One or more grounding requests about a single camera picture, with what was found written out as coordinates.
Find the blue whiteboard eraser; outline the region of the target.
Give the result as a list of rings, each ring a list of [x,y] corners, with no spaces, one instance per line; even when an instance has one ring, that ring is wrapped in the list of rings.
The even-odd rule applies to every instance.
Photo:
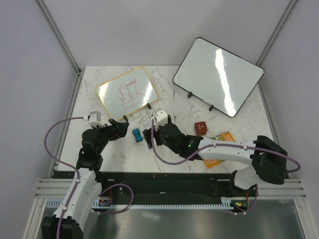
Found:
[[[143,138],[140,134],[140,130],[138,128],[133,129],[132,134],[134,135],[136,142],[141,142],[143,140]]]

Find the yellow framed small whiteboard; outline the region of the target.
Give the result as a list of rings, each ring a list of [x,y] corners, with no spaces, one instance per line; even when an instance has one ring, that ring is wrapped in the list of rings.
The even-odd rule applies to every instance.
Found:
[[[146,68],[136,67],[95,88],[107,115],[121,120],[158,101],[159,94]]]

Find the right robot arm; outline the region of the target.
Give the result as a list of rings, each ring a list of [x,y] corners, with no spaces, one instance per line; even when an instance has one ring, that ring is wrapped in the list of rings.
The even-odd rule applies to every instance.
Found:
[[[245,164],[244,169],[232,172],[228,190],[240,196],[259,183],[282,185],[285,182],[287,152],[270,138],[259,135],[246,142],[220,141],[197,135],[187,135],[167,116],[160,125],[152,118],[152,126],[143,130],[148,148],[166,146],[177,154],[183,164],[188,160],[219,159]]]

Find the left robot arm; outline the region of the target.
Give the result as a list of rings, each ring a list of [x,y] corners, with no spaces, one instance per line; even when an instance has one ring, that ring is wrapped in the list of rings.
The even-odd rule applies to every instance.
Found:
[[[82,147],[70,188],[51,217],[44,217],[41,232],[44,239],[82,239],[84,226],[95,200],[109,192],[109,183],[98,179],[103,157],[102,151],[109,141],[127,134],[128,122],[109,120],[103,124],[89,117],[90,129],[82,133]]]

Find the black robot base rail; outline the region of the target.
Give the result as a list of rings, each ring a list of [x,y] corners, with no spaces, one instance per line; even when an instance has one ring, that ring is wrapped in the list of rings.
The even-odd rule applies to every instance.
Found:
[[[114,205],[195,205],[219,204],[221,199],[255,197],[256,187],[242,190],[231,182],[226,173],[145,173],[99,172],[97,180],[102,188],[115,188],[104,196],[111,196]]]

